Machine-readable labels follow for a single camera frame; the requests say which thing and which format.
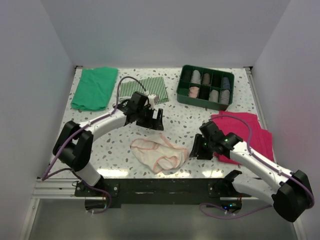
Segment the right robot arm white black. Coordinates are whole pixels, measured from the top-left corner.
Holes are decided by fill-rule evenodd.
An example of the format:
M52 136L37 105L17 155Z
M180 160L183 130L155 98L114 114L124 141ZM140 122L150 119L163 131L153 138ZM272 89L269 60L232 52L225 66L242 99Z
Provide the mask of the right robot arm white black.
M199 130L191 158L210 160L214 154L222 155L257 175L253 178L233 170L212 186L214 190L230 197L239 193L258 198L291 223L314 206L312 188L303 171L293 172L270 161L235 133L224 134L213 121L202 124Z

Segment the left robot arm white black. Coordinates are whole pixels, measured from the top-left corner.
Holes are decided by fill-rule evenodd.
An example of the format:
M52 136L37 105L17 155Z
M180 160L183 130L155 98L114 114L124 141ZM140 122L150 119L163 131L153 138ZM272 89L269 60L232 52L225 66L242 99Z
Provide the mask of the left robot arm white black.
M94 141L132 123L163 131L163 109L154 107L155 98L155 95L136 91L130 99L117 102L106 114L82 123L68 121L53 148L53 155L86 183L88 193L99 196L107 187L104 177L90 163Z

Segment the white pink-trimmed underwear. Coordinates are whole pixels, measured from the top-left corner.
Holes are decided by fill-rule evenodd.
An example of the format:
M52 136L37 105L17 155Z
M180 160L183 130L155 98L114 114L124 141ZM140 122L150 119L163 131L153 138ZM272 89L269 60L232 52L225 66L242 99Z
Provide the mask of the white pink-trimmed underwear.
M169 142L161 133L133 140L130 150L141 164L155 174L178 169L188 159L188 150L185 147Z

